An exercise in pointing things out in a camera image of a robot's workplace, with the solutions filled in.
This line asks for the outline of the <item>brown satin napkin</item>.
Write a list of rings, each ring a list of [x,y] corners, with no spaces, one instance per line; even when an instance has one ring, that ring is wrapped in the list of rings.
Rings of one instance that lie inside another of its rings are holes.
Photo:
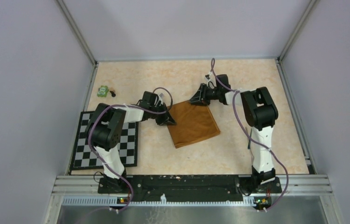
[[[170,115],[176,121],[176,125],[168,126],[175,148],[195,144],[221,133],[208,106],[183,101],[173,105]]]

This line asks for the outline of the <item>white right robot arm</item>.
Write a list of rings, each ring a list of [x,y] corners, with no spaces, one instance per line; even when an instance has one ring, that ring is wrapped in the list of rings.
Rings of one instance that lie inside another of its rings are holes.
[[[207,82],[200,84],[189,103],[208,106],[212,100],[217,100],[224,105],[243,107],[245,120],[251,128],[247,134],[253,155],[251,187],[256,192],[264,192],[276,176],[270,151],[273,127],[279,116],[268,88],[233,90],[226,74],[216,77],[208,74],[205,78]]]

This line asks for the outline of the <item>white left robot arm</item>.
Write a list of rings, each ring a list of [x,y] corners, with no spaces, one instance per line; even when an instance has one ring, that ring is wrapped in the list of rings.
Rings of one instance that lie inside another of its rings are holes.
[[[154,119],[159,126],[176,125],[169,108],[153,92],[145,91],[134,105],[98,104],[86,130],[88,145],[104,166],[103,186],[116,193],[126,189],[126,170],[119,155],[123,125],[148,119]]]

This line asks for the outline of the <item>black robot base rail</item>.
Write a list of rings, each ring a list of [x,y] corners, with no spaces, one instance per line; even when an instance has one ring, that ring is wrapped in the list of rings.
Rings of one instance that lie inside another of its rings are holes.
[[[281,193],[278,177],[258,185],[249,175],[128,175],[125,180],[102,177],[99,194],[123,194],[132,202],[240,202],[247,196]]]

